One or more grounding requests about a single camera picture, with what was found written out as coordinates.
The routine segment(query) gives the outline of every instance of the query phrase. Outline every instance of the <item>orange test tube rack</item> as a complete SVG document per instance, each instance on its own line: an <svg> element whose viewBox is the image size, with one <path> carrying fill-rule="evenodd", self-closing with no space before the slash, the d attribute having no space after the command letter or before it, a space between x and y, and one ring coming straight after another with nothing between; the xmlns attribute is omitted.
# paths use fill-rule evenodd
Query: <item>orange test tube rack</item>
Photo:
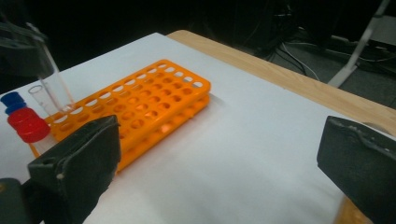
<svg viewBox="0 0 396 224"><path fill-rule="evenodd" d="M160 60L80 100L72 112L48 117L46 122L61 141L88 121L116 115L119 172L206 107L209 91L210 82L204 78Z"/></svg>

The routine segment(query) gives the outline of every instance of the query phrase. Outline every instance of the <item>test tube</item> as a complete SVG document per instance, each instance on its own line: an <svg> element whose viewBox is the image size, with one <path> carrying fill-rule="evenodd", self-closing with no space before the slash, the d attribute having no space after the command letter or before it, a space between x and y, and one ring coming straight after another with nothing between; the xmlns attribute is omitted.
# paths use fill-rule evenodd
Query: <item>test tube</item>
<svg viewBox="0 0 396 224"><path fill-rule="evenodd" d="M31 25L31 28L39 33L33 25ZM58 66L53 60L44 39L37 35L34 36L34 42L40 61L40 70L37 72L37 77L41 82L41 89L35 86L29 92L41 106L44 106L43 108L49 116L56 112L66 114L75 107L73 98L59 74Z"/></svg>
<svg viewBox="0 0 396 224"><path fill-rule="evenodd" d="M42 85L36 85L29 89L29 93L49 116L59 112L58 107L52 102L50 95Z"/></svg>

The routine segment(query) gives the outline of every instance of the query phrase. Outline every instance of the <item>dark background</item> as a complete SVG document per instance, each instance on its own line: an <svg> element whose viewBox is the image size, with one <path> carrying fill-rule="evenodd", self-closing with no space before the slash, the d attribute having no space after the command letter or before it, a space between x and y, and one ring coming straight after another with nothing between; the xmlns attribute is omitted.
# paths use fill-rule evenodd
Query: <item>dark background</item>
<svg viewBox="0 0 396 224"><path fill-rule="evenodd" d="M62 71L145 35L167 35L182 29L262 54L299 26L318 45L326 45L331 35L355 41L379 3L379 0L0 0L0 7L13 23L24 26L25 21L30 21L49 38L51 54ZM1 92L33 80L0 75Z"/></svg>

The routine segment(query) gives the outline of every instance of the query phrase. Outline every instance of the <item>cable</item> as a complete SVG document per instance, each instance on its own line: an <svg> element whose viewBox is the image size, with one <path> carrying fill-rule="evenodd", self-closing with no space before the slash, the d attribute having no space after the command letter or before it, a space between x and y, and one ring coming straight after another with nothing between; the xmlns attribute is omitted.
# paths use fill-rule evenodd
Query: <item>cable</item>
<svg viewBox="0 0 396 224"><path fill-rule="evenodd" d="M266 57L264 57L264 60L267 62L271 62L274 59L275 51L272 50Z"/></svg>
<svg viewBox="0 0 396 224"><path fill-rule="evenodd" d="M370 64L374 69L368 69L367 65L361 65L357 63L357 66L359 67L359 69L361 71L365 71L365 72L370 72L370 73L377 73L377 74L384 74L384 75L396 75L396 72L389 70L383 66L380 66L377 63L368 63Z"/></svg>
<svg viewBox="0 0 396 224"><path fill-rule="evenodd" d="M289 57L291 57L291 56L290 56L285 50L283 50L281 47L279 47L278 49L279 49L280 51L282 51L283 53L285 53L286 55L288 55ZM300 65L300 67L297 66L295 63L289 61L288 59L282 57L279 53L276 53L276 54L279 55L282 59L284 59L284 60L286 60L287 62L289 62L289 63L293 64L294 66L296 66L296 67L303 73L303 75L306 76L305 68L304 68L304 66L303 66L299 61L297 61L297 60L295 60L293 57L291 57L295 62L297 62L297 64Z"/></svg>
<svg viewBox="0 0 396 224"><path fill-rule="evenodd" d="M301 65L301 67L299 67L297 64L295 64L295 63L293 63L292 61L290 61L289 59L283 57L283 56L282 56L281 54L279 54L277 51L275 51L275 53L276 53L280 58L282 58L283 60L285 60L286 62L288 62L288 63L294 65L296 68L298 68L298 69L303 73L304 76L306 76L305 69L304 69L304 67L303 67L302 65Z"/></svg>
<svg viewBox="0 0 396 224"><path fill-rule="evenodd" d="M260 25L262 24L262 20L264 19L264 15L265 15L265 11L268 8L270 1L266 1L265 5L264 5L264 9L263 9L263 13L261 14L260 18L259 18L259 22L257 23L256 27L254 28L254 30L250 33L250 35L246 38L246 40L244 41L244 43L242 44L242 46L245 46L246 43L250 40L251 37L254 36L254 34L256 34L257 30L259 29Z"/></svg>
<svg viewBox="0 0 396 224"><path fill-rule="evenodd" d="M393 103L396 102L396 97L392 100L392 102L390 102L389 107L392 108Z"/></svg>
<svg viewBox="0 0 396 224"><path fill-rule="evenodd" d="M285 51L289 54L290 57L292 57L295 61L299 62L300 64L302 64L303 66L305 66L309 71L311 71L311 73L315 76L315 78L317 79L317 81L320 81L318 75L314 72L314 70L312 70L308 65L306 65L305 63L302 63L300 60L298 60L296 57L294 57L286 48L285 44L282 42L282 46L285 49Z"/></svg>
<svg viewBox="0 0 396 224"><path fill-rule="evenodd" d="M275 56L276 56L276 49L274 49L274 50L272 51L271 57L269 57L268 62L271 63L271 62L273 61L273 59L275 58Z"/></svg>
<svg viewBox="0 0 396 224"><path fill-rule="evenodd" d="M317 45L315 44L311 44L311 43L305 43L305 42L285 42L286 44L292 44L292 45L307 45L307 46L313 46L313 47L317 47ZM347 56L351 56L352 54L350 53L344 53L341 51L337 51L337 50L333 50L333 49L325 49L326 51L332 52L332 53L338 53L338 54L343 54L343 55L347 55ZM396 59L396 55L388 57L388 58L383 58L383 59L366 59L366 58L362 58L359 57L359 59L361 59L362 61L366 61L366 62L370 62L370 63L380 63L380 62L385 62L385 61L389 61L392 59Z"/></svg>

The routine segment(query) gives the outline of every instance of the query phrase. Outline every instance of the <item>black cable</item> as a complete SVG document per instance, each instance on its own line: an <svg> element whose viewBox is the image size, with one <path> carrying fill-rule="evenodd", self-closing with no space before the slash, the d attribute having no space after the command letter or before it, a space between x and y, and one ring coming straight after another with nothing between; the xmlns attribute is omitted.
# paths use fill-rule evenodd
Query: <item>black cable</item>
<svg viewBox="0 0 396 224"><path fill-rule="evenodd" d="M275 49L272 49L270 53L268 53L264 58L265 61L271 62L274 59Z"/></svg>
<svg viewBox="0 0 396 224"><path fill-rule="evenodd" d="M287 53L287 52L286 52L285 50L283 50L281 47L278 47L278 49L279 49L280 51L282 51L283 53L285 53L286 55L288 55L289 57L291 57L295 62L297 62L297 64L299 64L300 67L297 66L297 65L295 65L294 63L291 63L291 64L293 64L294 66L296 66L297 68L299 68L300 71L303 72L303 75L306 76L305 68L304 68L304 66L303 66L299 61L295 60L294 57L293 57L292 55L290 55L289 53Z"/></svg>
<svg viewBox="0 0 396 224"><path fill-rule="evenodd" d="M315 48L318 48L317 45L309 43L309 42L285 42L286 44L289 45L307 45L307 46L312 46ZM329 51L332 53L337 53L337 54L343 54L343 55L348 55L349 57L352 55L350 52L345 52L344 50L340 49L323 49L324 51ZM360 61L366 62L366 63L385 63L389 61L396 60L396 54L391 53L391 52L374 52L373 49L371 51L365 51L366 56L365 57L359 57Z"/></svg>
<svg viewBox="0 0 396 224"><path fill-rule="evenodd" d="M262 24L262 20L264 19L265 11L268 9L269 2L270 2L270 1L266 1L266 2L265 2L264 8L263 8L262 13L261 13L261 15L260 15L260 17L259 17L259 22L256 24L256 26L254 27L254 29L253 29L253 31L250 33L250 35L249 35L249 36L245 39L245 41L242 43L242 46L245 46L245 45L248 43L248 41L251 39L251 37L253 37L254 34L256 34L257 30L259 29L260 25Z"/></svg>
<svg viewBox="0 0 396 224"><path fill-rule="evenodd" d="M392 100L392 102L390 102L389 107L392 108L393 103L396 102L396 97Z"/></svg>
<svg viewBox="0 0 396 224"><path fill-rule="evenodd" d="M276 49L273 49L273 51L271 52L271 56L268 58L267 61L271 63L275 58L275 56L276 56Z"/></svg>
<svg viewBox="0 0 396 224"><path fill-rule="evenodd" d="M383 75L396 75L396 72L391 71L391 70L379 65L378 63L367 63L367 64L371 65L374 69L367 68L366 64L357 63L356 65L358 66L358 68L361 71L370 72L370 73L377 73L377 74L383 74Z"/></svg>
<svg viewBox="0 0 396 224"><path fill-rule="evenodd" d="M289 54L288 54L287 52L285 52L283 49L279 48L279 50L281 50L282 52L284 52L286 55L289 56ZM306 76L305 68L304 68L301 64L300 64L301 67L298 66L296 63L294 63L294 62L292 62L291 60L289 60L289 59L283 57L280 53L278 53L278 52L276 51L276 49L275 49L275 54L277 54L280 58L282 58L282 59L285 60L286 62L288 62L288 63L294 65L297 69L299 69L299 70L303 73L304 76Z"/></svg>

